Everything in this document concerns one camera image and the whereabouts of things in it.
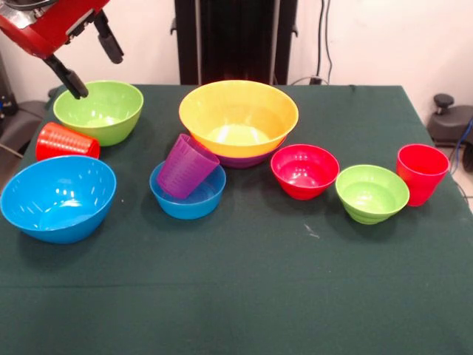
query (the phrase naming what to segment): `upside-down cup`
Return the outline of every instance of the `upside-down cup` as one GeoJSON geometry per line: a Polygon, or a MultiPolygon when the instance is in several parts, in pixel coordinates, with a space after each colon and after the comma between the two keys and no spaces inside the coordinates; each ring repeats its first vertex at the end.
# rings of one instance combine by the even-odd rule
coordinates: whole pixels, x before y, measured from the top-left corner
{"type": "Polygon", "coordinates": [[[86,155],[97,159],[100,153],[101,146],[96,139],[54,122],[43,127],[36,141],[37,161],[61,155],[86,155]]]}

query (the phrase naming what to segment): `bowl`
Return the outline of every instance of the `bowl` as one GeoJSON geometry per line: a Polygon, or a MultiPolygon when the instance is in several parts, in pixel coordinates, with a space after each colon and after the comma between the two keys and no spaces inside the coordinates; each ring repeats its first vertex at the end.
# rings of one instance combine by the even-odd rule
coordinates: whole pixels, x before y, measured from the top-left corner
{"type": "Polygon", "coordinates": [[[23,169],[1,194],[1,213],[24,233],[67,244],[89,236],[109,212],[117,187],[100,160],[65,155],[23,169]]]}
{"type": "Polygon", "coordinates": [[[273,151],[296,126],[299,113],[294,101],[275,87],[227,80],[187,94],[179,116],[215,155],[251,158],[273,151]]]}
{"type": "Polygon", "coordinates": [[[224,157],[222,155],[217,155],[217,157],[220,160],[220,164],[228,168],[233,168],[233,169],[251,168],[252,166],[261,164],[263,161],[268,159],[276,150],[279,149],[279,147],[284,143],[285,140],[286,140],[286,137],[282,139],[282,142],[275,149],[271,150],[269,153],[266,153],[263,155],[257,155],[256,157],[230,158],[230,157],[224,157]]]}
{"type": "Polygon", "coordinates": [[[348,214],[363,224],[380,223],[402,210],[409,189],[394,172],[380,166],[355,165],[340,173],[336,191],[348,214]]]}
{"type": "Polygon", "coordinates": [[[101,146],[123,141],[136,126],[143,108],[143,94],[119,81],[86,84],[89,95],[76,100],[69,91],[59,95],[54,114],[70,129],[96,138],[101,146]]]}
{"type": "Polygon", "coordinates": [[[195,220],[215,210],[226,182],[225,171],[220,165],[187,198],[179,199],[166,194],[157,183],[164,163],[154,168],[149,187],[165,213],[180,220],[195,220]]]}
{"type": "Polygon", "coordinates": [[[319,146],[294,144],[273,155],[271,170],[288,195],[310,200],[333,184],[340,166],[330,152],[319,146]]]}

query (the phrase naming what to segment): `red cup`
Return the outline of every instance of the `red cup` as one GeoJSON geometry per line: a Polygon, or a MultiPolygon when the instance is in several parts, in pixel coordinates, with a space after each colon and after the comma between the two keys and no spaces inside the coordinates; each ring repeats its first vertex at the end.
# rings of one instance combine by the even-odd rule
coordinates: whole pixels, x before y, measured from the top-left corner
{"type": "Polygon", "coordinates": [[[340,172],[330,152],[310,144],[286,146],[273,155],[270,164],[279,185],[296,200],[319,196],[340,172]]]}
{"type": "Polygon", "coordinates": [[[36,141],[37,161],[59,155],[86,155],[98,158],[100,153],[101,146],[96,139],[54,122],[49,122],[43,127],[36,141]]]}
{"type": "Polygon", "coordinates": [[[450,162],[440,150],[425,144],[399,149],[396,172],[409,187],[408,206],[422,206],[449,171],[450,162]]]}

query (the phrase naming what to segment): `bowl rim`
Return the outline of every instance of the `bowl rim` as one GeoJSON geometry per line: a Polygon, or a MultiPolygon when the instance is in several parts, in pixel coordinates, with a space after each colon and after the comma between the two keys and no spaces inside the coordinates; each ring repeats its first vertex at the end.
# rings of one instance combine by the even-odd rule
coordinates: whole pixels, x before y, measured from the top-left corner
{"type": "Polygon", "coordinates": [[[186,96],[184,96],[184,98],[182,99],[182,101],[180,102],[179,104],[179,119],[181,121],[181,123],[183,124],[183,126],[192,134],[192,135],[196,135],[197,137],[199,137],[199,139],[203,139],[204,141],[208,141],[208,142],[211,142],[213,144],[218,144],[220,146],[232,146],[232,147],[235,147],[235,148],[240,148],[240,147],[252,147],[252,146],[264,146],[266,144],[270,144],[270,143],[273,143],[277,140],[281,140],[283,139],[284,137],[286,137],[293,129],[294,127],[297,125],[297,123],[299,122],[299,108],[297,107],[296,103],[294,102],[294,100],[288,95],[286,94],[284,91],[280,90],[280,89],[277,89],[271,85],[268,85],[268,84],[263,84],[263,83],[259,83],[258,81],[252,81],[252,80],[220,80],[220,81],[214,81],[212,83],[209,83],[209,84],[205,84],[205,85],[201,85],[199,87],[196,87],[194,88],[192,91],[188,92],[186,94],[186,96]],[[296,119],[294,120],[293,124],[290,126],[289,129],[287,129],[284,133],[282,133],[281,135],[278,135],[277,137],[275,138],[272,138],[270,139],[269,141],[266,141],[264,143],[258,143],[258,144],[247,144],[247,145],[242,145],[242,146],[234,146],[233,144],[225,144],[225,143],[219,143],[219,142],[216,142],[216,141],[211,141],[209,139],[207,139],[206,137],[203,137],[202,135],[198,135],[197,133],[195,132],[192,132],[189,127],[187,127],[184,122],[183,122],[183,117],[182,117],[182,109],[183,109],[183,103],[184,101],[190,96],[190,95],[195,95],[195,92],[197,91],[200,91],[203,87],[212,87],[212,86],[219,86],[219,85],[223,85],[223,84],[250,84],[250,85],[255,85],[255,86],[260,86],[260,87],[265,87],[267,89],[270,89],[274,92],[277,92],[278,94],[280,95],[283,95],[284,97],[286,97],[286,99],[288,99],[291,107],[295,110],[295,113],[296,113],[296,119]]]}
{"type": "Polygon", "coordinates": [[[360,212],[363,212],[363,213],[369,213],[371,214],[372,216],[387,216],[387,215],[391,215],[391,214],[395,214],[395,213],[398,213],[400,210],[402,210],[406,204],[409,202],[409,198],[410,198],[410,191],[409,191],[409,187],[407,186],[407,184],[404,182],[404,180],[401,179],[401,177],[399,175],[397,175],[395,172],[389,170],[389,169],[386,169],[382,166],[378,166],[378,165],[372,165],[372,164],[356,164],[356,165],[352,165],[352,166],[348,166],[347,168],[343,169],[340,174],[338,174],[338,177],[337,177],[337,180],[335,182],[335,190],[337,192],[337,195],[338,195],[338,198],[340,198],[340,200],[343,202],[343,203],[346,203],[348,206],[350,206],[351,208],[354,208],[356,211],[360,211],[360,212]],[[366,211],[366,210],[363,210],[363,209],[359,209],[357,207],[354,207],[353,204],[347,202],[342,196],[341,196],[341,192],[338,190],[338,179],[344,174],[346,173],[347,171],[349,170],[352,170],[352,169],[359,169],[361,167],[369,167],[371,169],[377,169],[377,170],[384,170],[386,172],[389,172],[390,174],[394,175],[400,182],[402,182],[402,186],[405,188],[405,191],[407,191],[407,196],[406,196],[406,199],[405,201],[403,201],[403,203],[401,204],[400,207],[396,208],[396,209],[393,209],[392,211],[389,211],[389,212],[371,212],[371,211],[366,211]]]}
{"type": "Polygon", "coordinates": [[[203,201],[200,201],[200,202],[194,202],[194,203],[183,204],[183,203],[178,203],[178,202],[172,202],[170,200],[165,199],[162,196],[159,196],[159,194],[156,193],[156,191],[153,189],[153,176],[154,176],[154,173],[164,164],[164,162],[165,162],[165,160],[163,160],[161,163],[157,164],[156,167],[153,169],[152,173],[149,175],[149,188],[151,189],[153,195],[156,196],[157,199],[164,200],[164,201],[166,201],[166,203],[168,203],[170,205],[173,205],[173,206],[198,206],[198,205],[201,205],[202,203],[213,200],[215,197],[219,196],[223,192],[223,189],[225,188],[225,185],[227,184],[227,174],[225,173],[225,170],[223,169],[223,167],[221,165],[217,165],[217,167],[215,169],[221,169],[222,172],[223,172],[223,184],[222,184],[222,187],[220,187],[219,191],[215,193],[215,195],[208,198],[207,200],[203,200],[203,201]]]}
{"type": "Polygon", "coordinates": [[[132,84],[129,84],[129,83],[126,83],[124,81],[118,81],[118,80],[95,80],[95,81],[88,81],[85,83],[86,87],[87,85],[90,85],[90,84],[102,84],[102,83],[113,83],[113,84],[121,84],[121,85],[124,85],[126,87],[129,87],[131,89],[133,89],[135,92],[138,93],[138,95],[140,96],[140,105],[138,106],[138,108],[133,111],[133,113],[129,114],[127,118],[125,118],[124,120],[120,121],[120,122],[115,122],[113,124],[107,124],[107,125],[101,125],[101,126],[84,126],[84,125],[81,125],[81,124],[71,124],[70,122],[67,122],[65,121],[64,119],[62,118],[59,118],[59,115],[58,113],[56,112],[56,106],[59,102],[59,100],[61,98],[63,98],[65,95],[67,94],[70,94],[71,93],[69,92],[69,90],[65,90],[63,91],[55,100],[54,100],[54,104],[52,105],[52,111],[54,113],[54,116],[64,125],[66,126],[71,126],[71,127],[77,127],[77,128],[84,128],[84,129],[97,129],[97,128],[108,128],[108,127],[114,127],[114,126],[118,126],[119,124],[123,124],[127,121],[129,121],[131,118],[133,118],[134,116],[136,116],[142,109],[143,109],[143,104],[144,104],[144,97],[143,97],[143,93],[135,86],[135,85],[132,85],[132,84]]]}
{"type": "Polygon", "coordinates": [[[307,189],[307,190],[317,190],[317,189],[326,189],[328,186],[332,185],[336,179],[338,178],[338,175],[340,174],[340,163],[338,162],[337,158],[335,155],[333,155],[331,152],[329,152],[328,150],[322,148],[321,146],[314,146],[313,144],[305,144],[305,143],[299,143],[299,144],[291,144],[289,146],[284,146],[282,147],[280,150],[278,150],[277,152],[274,153],[273,157],[271,158],[271,161],[270,161],[270,167],[271,167],[271,171],[273,172],[274,176],[276,176],[278,179],[280,179],[281,181],[285,182],[285,183],[288,183],[285,179],[283,179],[281,177],[280,174],[278,174],[278,172],[274,169],[274,159],[277,155],[281,154],[283,151],[285,151],[286,149],[288,148],[291,148],[291,147],[297,147],[297,146],[300,146],[300,147],[304,147],[304,148],[317,148],[318,150],[321,150],[325,153],[327,153],[334,161],[335,163],[337,164],[337,173],[335,174],[335,176],[333,177],[333,179],[331,179],[328,183],[325,183],[324,185],[319,185],[319,186],[300,186],[298,184],[290,184],[291,186],[295,186],[295,187],[298,187],[300,189],[307,189]]]}
{"type": "Polygon", "coordinates": [[[10,186],[11,183],[13,183],[13,181],[21,174],[25,173],[27,170],[30,170],[30,169],[34,169],[35,166],[39,165],[39,164],[45,164],[45,163],[49,163],[50,161],[52,160],[60,160],[60,159],[70,159],[70,158],[77,158],[77,159],[84,159],[84,160],[93,160],[94,162],[95,161],[98,161],[100,164],[102,164],[103,166],[105,166],[109,172],[112,173],[112,177],[113,177],[113,189],[112,189],[112,193],[110,194],[109,198],[107,199],[106,203],[100,207],[92,216],[90,216],[89,218],[85,219],[85,220],[82,220],[80,222],[77,222],[77,223],[73,223],[71,224],[70,226],[65,226],[65,227],[60,227],[60,228],[55,228],[55,229],[48,229],[47,231],[45,230],[41,230],[41,229],[33,229],[33,228],[25,228],[23,226],[20,226],[19,224],[17,223],[14,223],[5,213],[4,213],[4,194],[2,192],[1,196],[0,196],[0,210],[1,210],[1,213],[3,214],[3,216],[5,217],[5,219],[12,225],[14,225],[16,228],[18,229],[21,229],[21,230],[25,230],[25,231],[34,231],[34,232],[50,232],[50,231],[60,231],[60,230],[64,230],[64,229],[68,229],[68,228],[71,228],[71,227],[75,227],[75,226],[78,226],[79,224],[82,224],[83,222],[89,220],[90,218],[93,218],[94,216],[96,216],[98,213],[102,212],[108,205],[109,203],[111,202],[111,200],[113,199],[113,197],[115,196],[115,192],[117,191],[117,177],[115,176],[115,173],[113,172],[113,169],[106,163],[104,163],[102,160],[99,160],[99,159],[95,159],[95,158],[91,158],[91,157],[87,157],[85,155],[61,155],[61,156],[58,156],[58,157],[54,157],[54,158],[48,158],[48,159],[44,159],[44,160],[41,160],[41,161],[38,161],[36,163],[33,163],[29,166],[27,166],[26,168],[22,169],[20,172],[17,172],[11,179],[10,181],[8,181],[7,185],[5,185],[5,187],[3,188],[3,191],[7,190],[10,186]]]}
{"type": "Polygon", "coordinates": [[[437,149],[436,147],[434,146],[430,146],[428,144],[422,144],[422,143],[409,143],[409,144],[406,144],[404,146],[402,146],[399,150],[398,150],[398,162],[400,163],[400,165],[402,165],[406,170],[410,171],[410,172],[413,172],[414,174],[417,174],[417,175],[422,175],[422,176],[429,176],[429,177],[434,177],[434,176],[441,176],[441,175],[444,175],[446,174],[449,170],[450,170],[450,160],[449,158],[445,155],[445,153],[443,153],[442,151],[440,151],[439,149],[437,149]],[[405,149],[409,149],[409,148],[413,148],[413,147],[416,147],[416,146],[422,146],[424,148],[428,148],[430,150],[433,150],[435,152],[437,152],[441,157],[442,159],[446,160],[446,168],[442,171],[442,172],[436,172],[434,174],[428,174],[428,173],[425,173],[425,172],[417,172],[415,171],[414,169],[412,168],[409,168],[404,162],[403,160],[401,159],[401,152],[405,149]]]}

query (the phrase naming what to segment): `red bowl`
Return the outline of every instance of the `red bowl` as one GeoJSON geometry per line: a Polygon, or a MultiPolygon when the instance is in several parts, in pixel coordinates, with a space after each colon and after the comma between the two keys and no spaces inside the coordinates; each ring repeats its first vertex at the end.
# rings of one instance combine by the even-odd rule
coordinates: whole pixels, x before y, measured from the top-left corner
{"type": "Polygon", "coordinates": [[[340,166],[330,152],[319,146],[294,144],[273,155],[271,170],[289,196],[310,200],[335,182],[340,166]]]}

